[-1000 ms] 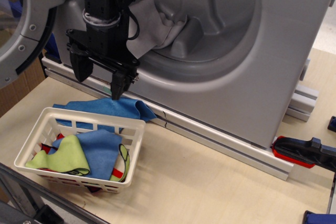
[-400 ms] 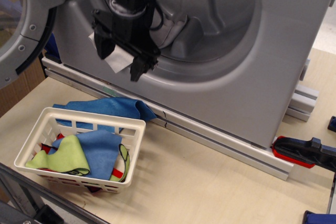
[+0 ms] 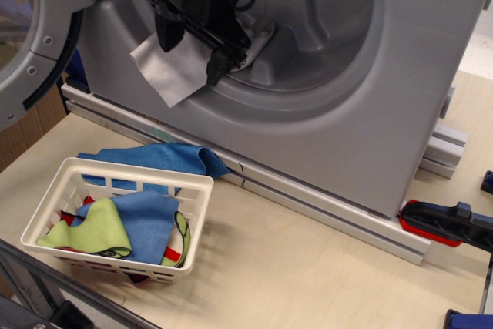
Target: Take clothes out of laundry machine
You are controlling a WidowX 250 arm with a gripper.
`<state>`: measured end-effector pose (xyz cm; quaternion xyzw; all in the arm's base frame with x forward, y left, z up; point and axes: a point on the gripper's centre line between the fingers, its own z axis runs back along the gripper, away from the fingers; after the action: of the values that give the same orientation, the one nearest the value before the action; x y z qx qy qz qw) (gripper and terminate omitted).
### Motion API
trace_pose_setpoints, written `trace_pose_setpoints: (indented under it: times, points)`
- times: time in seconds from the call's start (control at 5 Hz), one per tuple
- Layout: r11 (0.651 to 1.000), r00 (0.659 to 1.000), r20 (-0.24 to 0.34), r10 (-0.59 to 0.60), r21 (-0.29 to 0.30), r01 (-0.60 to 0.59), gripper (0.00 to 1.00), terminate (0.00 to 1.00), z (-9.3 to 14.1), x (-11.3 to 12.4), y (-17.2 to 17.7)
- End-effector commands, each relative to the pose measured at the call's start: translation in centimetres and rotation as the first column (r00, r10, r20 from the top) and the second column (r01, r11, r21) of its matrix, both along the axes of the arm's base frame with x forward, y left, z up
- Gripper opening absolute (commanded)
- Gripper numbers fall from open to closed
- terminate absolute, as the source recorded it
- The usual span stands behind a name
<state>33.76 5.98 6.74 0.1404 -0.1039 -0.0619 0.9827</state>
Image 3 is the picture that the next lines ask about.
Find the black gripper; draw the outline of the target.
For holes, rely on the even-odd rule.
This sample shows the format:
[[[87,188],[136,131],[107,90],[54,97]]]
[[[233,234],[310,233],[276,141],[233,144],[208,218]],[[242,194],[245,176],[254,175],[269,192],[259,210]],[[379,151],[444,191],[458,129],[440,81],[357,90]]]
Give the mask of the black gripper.
[[[186,32],[212,50],[206,84],[214,86],[246,61],[251,46],[236,17],[238,0],[152,0],[159,46],[170,52]]]

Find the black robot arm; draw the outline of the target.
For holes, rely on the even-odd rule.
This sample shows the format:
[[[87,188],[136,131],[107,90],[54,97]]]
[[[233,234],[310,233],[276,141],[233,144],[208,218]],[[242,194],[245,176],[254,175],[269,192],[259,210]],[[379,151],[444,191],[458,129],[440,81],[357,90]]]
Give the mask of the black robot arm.
[[[152,0],[159,46],[169,52],[186,32],[211,49],[206,74],[216,85],[246,60],[251,39],[236,14],[252,8],[255,0]]]

